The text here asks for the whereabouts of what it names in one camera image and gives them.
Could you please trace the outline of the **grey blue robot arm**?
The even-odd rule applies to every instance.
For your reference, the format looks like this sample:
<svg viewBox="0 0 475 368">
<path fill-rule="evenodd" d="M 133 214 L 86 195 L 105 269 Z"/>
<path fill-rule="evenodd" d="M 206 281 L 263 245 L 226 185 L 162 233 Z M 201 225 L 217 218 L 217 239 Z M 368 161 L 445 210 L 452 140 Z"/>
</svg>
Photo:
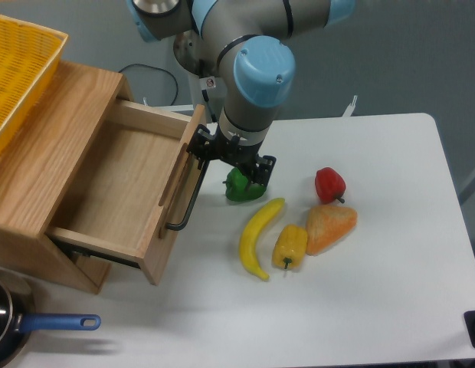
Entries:
<svg viewBox="0 0 475 368">
<path fill-rule="evenodd" d="M 252 184 L 267 186 L 276 159 L 258 151 L 296 73 L 285 41 L 348 18 L 354 1 L 129 1 L 145 39 L 185 32 L 224 82 L 214 133 L 200 126 L 188 145 L 201 164 L 219 159 Z"/>
</svg>

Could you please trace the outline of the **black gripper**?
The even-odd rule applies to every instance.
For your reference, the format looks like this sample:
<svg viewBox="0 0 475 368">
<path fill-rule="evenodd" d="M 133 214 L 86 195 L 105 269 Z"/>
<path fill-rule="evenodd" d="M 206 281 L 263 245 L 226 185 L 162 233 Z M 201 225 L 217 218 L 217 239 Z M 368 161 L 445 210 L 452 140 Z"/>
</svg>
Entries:
<svg viewBox="0 0 475 368">
<path fill-rule="evenodd" d="M 219 126 L 215 133 L 211 133 L 205 125 L 199 124 L 192 134 L 187 152 L 201 162 L 218 159 L 239 168 L 245 178 L 244 191 L 248 192 L 256 183 L 268 186 L 277 161 L 275 156 L 259 156 L 260 146 L 261 143 L 245 145 L 239 136 L 228 139 Z"/>
</svg>

